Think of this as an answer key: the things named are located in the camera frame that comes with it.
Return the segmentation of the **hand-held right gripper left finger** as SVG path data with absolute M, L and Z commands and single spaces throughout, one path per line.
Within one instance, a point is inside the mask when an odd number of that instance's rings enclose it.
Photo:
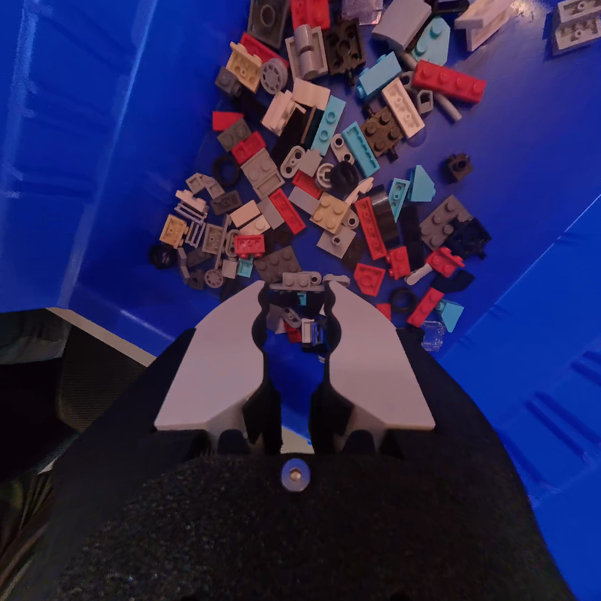
M 269 376 L 269 286 L 257 281 L 217 306 L 195 327 L 154 421 L 158 431 L 246 433 L 266 454 L 282 447 L 281 394 Z

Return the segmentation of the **large blue plastic bin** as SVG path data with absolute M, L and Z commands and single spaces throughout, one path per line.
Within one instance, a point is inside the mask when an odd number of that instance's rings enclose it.
M 554 56 L 556 1 L 515 1 L 447 64 L 486 80 L 420 164 L 492 240 L 435 358 L 478 403 L 580 600 L 600 600 L 600 41 Z M 217 304 L 148 262 L 175 191 L 222 148 L 214 85 L 249 1 L 1 1 L 1 311 L 74 310 L 154 356 Z

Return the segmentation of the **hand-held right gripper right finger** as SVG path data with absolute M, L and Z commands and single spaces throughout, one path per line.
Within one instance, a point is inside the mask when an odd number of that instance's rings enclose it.
M 436 423 L 395 326 L 336 281 L 325 286 L 323 378 L 311 396 L 316 454 L 343 449 L 366 432 L 376 449 L 388 432 L 432 432 Z

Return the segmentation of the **grey lego hinge piece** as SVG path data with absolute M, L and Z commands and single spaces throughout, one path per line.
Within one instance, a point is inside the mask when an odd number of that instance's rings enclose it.
M 296 292 L 315 292 L 319 293 L 325 290 L 325 283 L 337 282 L 344 287 L 350 286 L 350 278 L 346 275 L 326 274 L 325 279 L 319 272 L 284 272 L 280 282 L 269 285 L 274 291 L 296 291 Z

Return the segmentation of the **pile of lego bricks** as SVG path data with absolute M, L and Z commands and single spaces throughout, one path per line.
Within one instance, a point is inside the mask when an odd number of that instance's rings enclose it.
M 600 177 L 600 1 L 391 1 L 363 34 L 327 1 L 252 1 L 216 85 L 212 177 L 176 191 L 157 269 L 237 292 L 336 257 L 364 296 L 466 260 L 468 317 Z

